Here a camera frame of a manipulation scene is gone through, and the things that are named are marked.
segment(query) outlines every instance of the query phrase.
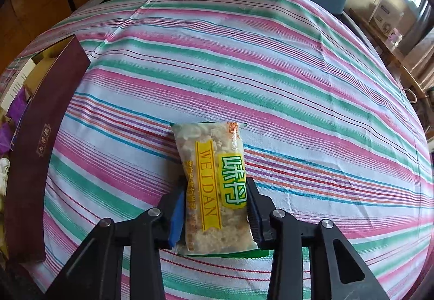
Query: plastic snack wrapper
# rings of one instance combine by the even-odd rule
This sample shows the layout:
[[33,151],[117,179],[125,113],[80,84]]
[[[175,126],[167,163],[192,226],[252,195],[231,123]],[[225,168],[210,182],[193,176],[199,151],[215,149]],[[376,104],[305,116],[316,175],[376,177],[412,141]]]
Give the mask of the plastic snack wrapper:
[[244,149],[236,122],[174,124],[188,180],[182,254],[257,249],[247,220]]

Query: tablecloth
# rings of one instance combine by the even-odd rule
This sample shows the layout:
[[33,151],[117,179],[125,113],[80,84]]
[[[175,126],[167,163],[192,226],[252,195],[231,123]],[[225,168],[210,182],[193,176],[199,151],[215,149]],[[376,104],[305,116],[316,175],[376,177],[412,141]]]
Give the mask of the tablecloth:
[[[134,218],[171,189],[182,174],[171,123],[238,121],[260,192],[300,220],[335,221],[389,297],[406,294],[433,224],[425,136],[385,66],[336,18],[308,0],[114,0],[40,35],[0,89],[70,34],[91,63],[51,157],[47,257],[27,266],[43,290],[101,218]],[[271,256],[160,255],[167,299],[266,297]],[[123,268],[128,298],[128,249]]]

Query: white snack package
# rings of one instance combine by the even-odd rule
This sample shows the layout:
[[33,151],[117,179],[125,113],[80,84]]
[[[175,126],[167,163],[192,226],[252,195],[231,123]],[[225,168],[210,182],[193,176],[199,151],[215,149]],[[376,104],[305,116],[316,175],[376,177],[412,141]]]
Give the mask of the white snack package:
[[236,122],[174,124],[188,180],[185,254],[257,249],[247,220],[244,149]]

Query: cardboard box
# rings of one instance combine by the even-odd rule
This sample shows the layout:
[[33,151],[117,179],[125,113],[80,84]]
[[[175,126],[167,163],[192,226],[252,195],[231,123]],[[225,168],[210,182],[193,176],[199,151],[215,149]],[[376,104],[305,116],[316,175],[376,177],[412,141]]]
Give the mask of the cardboard box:
[[[31,58],[10,88],[26,86],[29,101],[15,131],[4,208],[7,254],[16,262],[45,259],[43,208],[48,165],[56,135],[90,61],[75,36]],[[7,95],[2,98],[7,105]]]

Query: snack package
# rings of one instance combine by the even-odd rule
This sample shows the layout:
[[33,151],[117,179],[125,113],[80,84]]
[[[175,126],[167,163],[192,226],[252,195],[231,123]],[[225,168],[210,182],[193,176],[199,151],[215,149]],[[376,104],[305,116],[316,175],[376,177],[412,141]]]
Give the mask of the snack package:
[[175,124],[188,180],[183,254],[257,249],[247,220],[244,149],[236,122]]

